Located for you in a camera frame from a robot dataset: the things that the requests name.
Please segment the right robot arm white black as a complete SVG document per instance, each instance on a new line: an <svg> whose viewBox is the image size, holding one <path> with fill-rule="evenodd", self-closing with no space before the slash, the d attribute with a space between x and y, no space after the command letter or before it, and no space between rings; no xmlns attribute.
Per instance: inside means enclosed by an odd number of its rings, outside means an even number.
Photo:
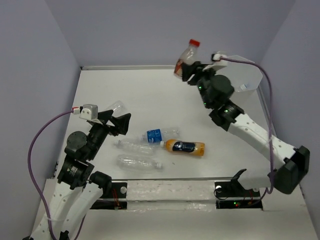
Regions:
<svg viewBox="0 0 320 240"><path fill-rule="evenodd" d="M182 81L197 86L204 106L211 110L211 120L226 132L242 139L269 161L269 169L262 174L254 174L246 168L239 170L230 181L230 190L235 196L261 188L268 193L276 189L290 195L309 172L310 151L303 145L294 147L278 139L272 134L271 125L265 130L231 101L235 91L231 81L217 74L217 68L223 65L223 61L255 66L265 73L255 62L225 56L214 60L212 64L199 61L179 63Z"/></svg>

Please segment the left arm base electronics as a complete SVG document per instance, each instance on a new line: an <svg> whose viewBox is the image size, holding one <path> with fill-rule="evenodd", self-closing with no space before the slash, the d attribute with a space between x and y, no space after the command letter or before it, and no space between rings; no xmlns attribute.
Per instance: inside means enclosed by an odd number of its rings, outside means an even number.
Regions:
<svg viewBox="0 0 320 240"><path fill-rule="evenodd" d="M91 210L126 210L127 209L127 182L113 182L111 189L103 193L101 198L90 208Z"/></svg>

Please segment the red cap small bottle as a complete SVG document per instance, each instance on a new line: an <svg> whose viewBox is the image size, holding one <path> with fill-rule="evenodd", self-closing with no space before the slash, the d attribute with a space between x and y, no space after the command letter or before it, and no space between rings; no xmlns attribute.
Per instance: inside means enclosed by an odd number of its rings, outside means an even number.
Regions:
<svg viewBox="0 0 320 240"><path fill-rule="evenodd" d="M182 80L183 73L187 72L183 70L183 67L190 66L197 60L197 52L200 44L201 43L199 41L190 39L188 47L178 58L174 68L174 75L179 79Z"/></svg>

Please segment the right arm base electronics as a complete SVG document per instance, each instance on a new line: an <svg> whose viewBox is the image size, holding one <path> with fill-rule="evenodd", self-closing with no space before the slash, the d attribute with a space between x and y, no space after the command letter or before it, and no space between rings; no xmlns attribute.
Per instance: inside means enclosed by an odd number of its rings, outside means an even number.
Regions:
<svg viewBox="0 0 320 240"><path fill-rule="evenodd" d="M218 210L263 209L259 192L234 187L230 181L217 181L214 187L215 206Z"/></svg>

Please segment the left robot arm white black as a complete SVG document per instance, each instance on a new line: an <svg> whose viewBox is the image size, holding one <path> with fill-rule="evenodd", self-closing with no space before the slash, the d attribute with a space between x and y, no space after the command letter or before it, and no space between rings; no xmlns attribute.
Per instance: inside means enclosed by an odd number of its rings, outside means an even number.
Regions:
<svg viewBox="0 0 320 240"><path fill-rule="evenodd" d="M97 105L84 104L55 116L37 132L35 136L39 137L51 123L69 114L78 115L91 125L88 133L75 131L68 136L65 158L50 201L46 200L32 171L31 155L36 142L32 140L27 166L44 205L44 215L31 235L27 236L28 240L76 240L92 205L110 194L112 178L100 171L93 172L94 165L90 162L108 135L116 137L128 132L131 114L114 117L113 113L112 109L99 112Z"/></svg>

